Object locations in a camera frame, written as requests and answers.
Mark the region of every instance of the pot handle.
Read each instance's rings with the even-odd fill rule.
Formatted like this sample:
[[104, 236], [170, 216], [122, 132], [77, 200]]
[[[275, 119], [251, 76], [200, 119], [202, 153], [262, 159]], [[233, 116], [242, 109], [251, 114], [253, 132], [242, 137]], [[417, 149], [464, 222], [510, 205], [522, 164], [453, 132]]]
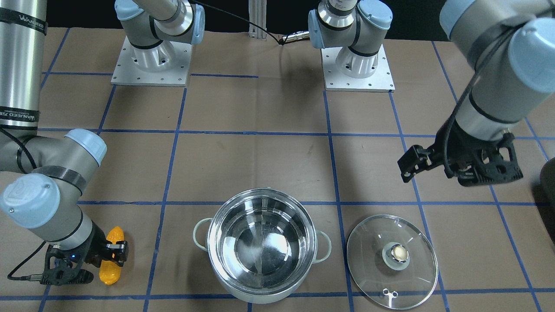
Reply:
[[193, 241], [195, 242], [195, 245], [204, 250], [205, 252], [208, 252], [208, 248], [206, 248], [205, 246], [202, 246], [197, 240], [196, 240], [196, 231], [199, 229], [199, 226], [203, 223], [206, 222], [210, 222], [212, 221], [212, 218], [206, 218], [206, 219], [202, 219], [201, 221], [198, 221], [198, 223], [195, 225], [195, 228], [193, 229]]
[[320, 263], [320, 262], [326, 260], [331, 254], [331, 239], [330, 239], [330, 237], [327, 236], [326, 233], [324, 233], [320, 230], [316, 230], [316, 235], [318, 235], [318, 234], [322, 235], [327, 240], [327, 253], [322, 259], [314, 259], [314, 261], [312, 261], [312, 264]]

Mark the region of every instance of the light blue joint cap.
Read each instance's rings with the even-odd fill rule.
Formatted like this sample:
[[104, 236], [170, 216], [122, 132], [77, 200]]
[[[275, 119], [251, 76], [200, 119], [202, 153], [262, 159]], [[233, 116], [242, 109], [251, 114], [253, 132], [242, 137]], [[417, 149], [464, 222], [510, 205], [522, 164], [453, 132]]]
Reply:
[[127, 21], [144, 12], [133, 0], [115, 0], [114, 8], [120, 21]]
[[440, 12], [441, 28], [451, 40], [451, 32], [455, 24], [475, 0], [447, 0]]
[[393, 13], [391, 9], [379, 0], [362, 0], [359, 2], [359, 12], [361, 16], [384, 31], [391, 27], [393, 21]]
[[0, 207], [20, 227], [35, 229], [50, 221], [60, 205], [60, 190], [52, 178], [29, 173], [8, 185]]
[[511, 38], [509, 62], [517, 77], [540, 93], [555, 92], [555, 18], [528, 22]]
[[108, 150], [103, 139], [85, 129], [73, 129], [64, 135], [64, 137], [70, 138], [81, 145], [97, 161], [98, 166], [100, 166]]
[[206, 18], [204, 15], [204, 8], [200, 5], [196, 5], [195, 11], [195, 21], [193, 24], [193, 39], [191, 39], [191, 44], [199, 44], [204, 38], [204, 24]]
[[320, 23], [318, 22], [318, 16], [316, 16], [316, 10], [311, 10], [309, 12], [309, 33], [312, 46], [316, 49], [323, 49], [324, 39], [322, 38], [322, 31], [320, 30]]

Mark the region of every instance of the white mounting plate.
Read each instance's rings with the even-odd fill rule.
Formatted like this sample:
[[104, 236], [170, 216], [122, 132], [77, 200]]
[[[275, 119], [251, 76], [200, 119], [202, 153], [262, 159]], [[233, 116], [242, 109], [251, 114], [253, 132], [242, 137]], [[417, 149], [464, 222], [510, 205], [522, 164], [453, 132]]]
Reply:
[[322, 67], [326, 90], [329, 91], [363, 91], [363, 92], [389, 92], [395, 90], [393, 76], [385, 55], [384, 46], [378, 51], [378, 66], [374, 74], [368, 78], [353, 78], [343, 74], [335, 59], [341, 48], [322, 49]]
[[172, 42], [171, 44], [175, 50], [172, 67], [161, 72], [145, 72], [135, 65], [133, 47], [126, 37], [114, 69], [112, 84], [186, 87], [189, 82], [189, 66], [193, 47], [188, 43], [181, 42]]

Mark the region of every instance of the black cable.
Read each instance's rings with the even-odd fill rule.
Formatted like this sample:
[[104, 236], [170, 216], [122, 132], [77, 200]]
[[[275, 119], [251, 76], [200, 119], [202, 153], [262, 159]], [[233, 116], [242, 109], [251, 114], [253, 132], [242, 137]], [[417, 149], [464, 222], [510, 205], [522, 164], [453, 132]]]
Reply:
[[27, 258], [25, 258], [25, 260], [23, 260], [20, 264], [18, 264], [15, 269], [13, 269], [9, 274], [8, 274], [8, 279], [9, 280], [29, 280], [31, 278], [31, 275], [27, 275], [27, 276], [18, 276], [18, 277], [13, 277], [13, 274], [16, 273], [17, 270], [19, 270], [19, 268], [21, 268], [25, 263], [27, 263], [27, 261], [29, 261], [29, 259], [31, 259], [32, 257], [34, 257], [37, 252], [39, 252], [44, 245], [46, 244], [46, 241], [42, 241], [42, 243], [40, 244], [40, 246], [33, 251], [32, 254], [30, 254]]
[[480, 77], [480, 74], [482, 73], [482, 70], [490, 62], [493, 55], [499, 50], [499, 48], [501, 48], [501, 46], [503, 44], [505, 44], [505, 42], [509, 38], [511, 38], [512, 35], [518, 29], [519, 29], [519, 27], [508, 28], [507, 30], [505, 30], [501, 34], [500, 39], [497, 41], [495, 46], [493, 46], [493, 48], [490, 50], [490, 52], [488, 52], [488, 54], [486, 55], [486, 57], [484, 58], [482, 63], [480, 63], [480, 65], [476, 68], [476, 71], [474, 72], [474, 75], [472, 76], [472, 79], [470, 79], [470, 82], [466, 86], [465, 91], [462, 93], [461, 97], [458, 99], [457, 104], [455, 105], [455, 108], [453, 108], [453, 112], [451, 113], [451, 115], [449, 116], [449, 118], [447, 120], [447, 127], [445, 129], [445, 137], [443, 138], [443, 166], [445, 168], [445, 174], [449, 178], [452, 178], [456, 175], [453, 172], [453, 170], [451, 170], [451, 168], [449, 167], [449, 159], [447, 157], [447, 142], [449, 141], [449, 134], [451, 133], [451, 129], [453, 128], [453, 124], [455, 123], [455, 116], [457, 115], [458, 110], [461, 108], [462, 103], [464, 102], [464, 100], [466, 99], [466, 97], [468, 96], [468, 94], [470, 93], [472, 88], [474, 87], [474, 84], [476, 83], [476, 80], [478, 80], [478, 78]]
[[31, 156], [31, 153], [29, 152], [29, 150], [25, 147], [25, 144], [23, 144], [18, 138], [14, 137], [10, 132], [7, 132], [6, 130], [4, 130], [2, 128], [0, 128], [0, 132], [2, 132], [6, 137], [9, 137], [12, 141], [14, 141], [15, 143], [17, 143], [17, 145], [19, 145], [21, 150], [23, 150], [23, 152], [25, 153], [25, 155], [29, 159], [29, 161], [31, 163], [31, 167], [33, 167], [33, 169], [36, 169], [37, 164], [35, 163], [35, 161], [33, 159], [33, 156]]
[[197, 0], [189, 0], [189, 2], [191, 2], [191, 3], [196, 3], [196, 4], [200, 4], [201, 6], [208, 7], [208, 8], [214, 9], [214, 10], [216, 10], [216, 11], [220, 11], [220, 12], [229, 14], [229, 15], [235, 17], [235, 18], [238, 18], [238, 19], [240, 19], [240, 20], [242, 20], [242, 21], [245, 21], [245, 22], [251, 24], [252, 26], [254, 26], [254, 27], [256, 27], [256, 28], [261, 29], [263, 32], [267, 33], [270, 37], [272, 37], [274, 40], [276, 40], [276, 42], [277, 42], [279, 45], [283, 46], [283, 45], [285, 44], [285, 42], [283, 41], [283, 39], [280, 41], [280, 40], [277, 39], [274, 35], [272, 35], [271, 33], [269, 33], [267, 30], [265, 30], [264, 28], [258, 26], [258, 25], [255, 24], [255, 23], [249, 21], [249, 20], [246, 19], [246, 18], [240, 17], [239, 15], [235, 15], [235, 14], [233, 14], [233, 13], [230, 13], [230, 12], [228, 12], [228, 11], [222, 10], [222, 9], [220, 9], [220, 8], [216, 8], [216, 7], [211, 6], [211, 5], [209, 5], [209, 4], [199, 2], [199, 1], [197, 1]]

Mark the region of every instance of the yellow object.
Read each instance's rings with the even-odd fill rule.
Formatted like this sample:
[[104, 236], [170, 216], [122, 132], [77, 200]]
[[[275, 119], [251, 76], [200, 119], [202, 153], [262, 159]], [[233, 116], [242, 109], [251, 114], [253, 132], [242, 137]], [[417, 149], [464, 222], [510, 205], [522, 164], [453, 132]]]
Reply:
[[[106, 236], [106, 239], [109, 240], [112, 244], [115, 244], [117, 241], [124, 240], [123, 230], [120, 227], [113, 228], [110, 233], [108, 233], [108, 236]], [[121, 266], [118, 266], [112, 261], [102, 260], [98, 276], [100, 277], [100, 280], [103, 281], [106, 285], [112, 285], [117, 282], [121, 274]]]

